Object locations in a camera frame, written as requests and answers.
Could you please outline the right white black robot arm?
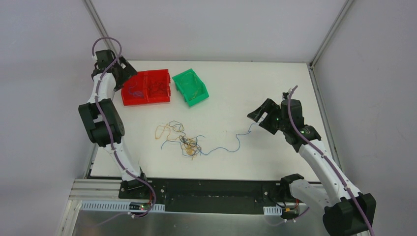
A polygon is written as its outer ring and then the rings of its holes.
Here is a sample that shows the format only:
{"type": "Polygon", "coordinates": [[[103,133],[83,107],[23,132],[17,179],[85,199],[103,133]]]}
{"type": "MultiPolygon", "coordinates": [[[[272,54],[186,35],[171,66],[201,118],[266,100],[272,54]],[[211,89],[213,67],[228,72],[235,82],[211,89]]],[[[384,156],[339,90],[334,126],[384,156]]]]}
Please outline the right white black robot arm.
{"type": "Polygon", "coordinates": [[[313,187],[300,174],[292,174],[280,180],[280,199],[305,203],[322,218],[331,236],[352,236],[365,231],[374,235],[375,198],[370,193],[363,194],[336,165],[317,130],[304,123],[299,100],[284,99],[277,104],[266,99],[247,117],[271,134],[282,132],[285,141],[307,162],[325,190],[313,187]]]}

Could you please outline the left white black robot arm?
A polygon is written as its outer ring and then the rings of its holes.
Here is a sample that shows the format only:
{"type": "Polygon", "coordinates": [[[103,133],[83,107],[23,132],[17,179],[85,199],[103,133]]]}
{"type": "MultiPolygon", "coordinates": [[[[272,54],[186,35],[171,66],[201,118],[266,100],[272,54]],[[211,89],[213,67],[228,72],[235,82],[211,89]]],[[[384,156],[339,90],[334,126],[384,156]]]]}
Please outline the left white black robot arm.
{"type": "Polygon", "coordinates": [[[84,128],[90,141],[106,150],[117,165],[122,179],[120,190],[131,191],[138,199],[144,199],[149,195],[150,186],[142,169],[131,163],[123,141],[124,124],[113,103],[115,92],[137,72],[112,50],[97,51],[93,59],[93,90],[88,102],[78,107],[84,128]]]}

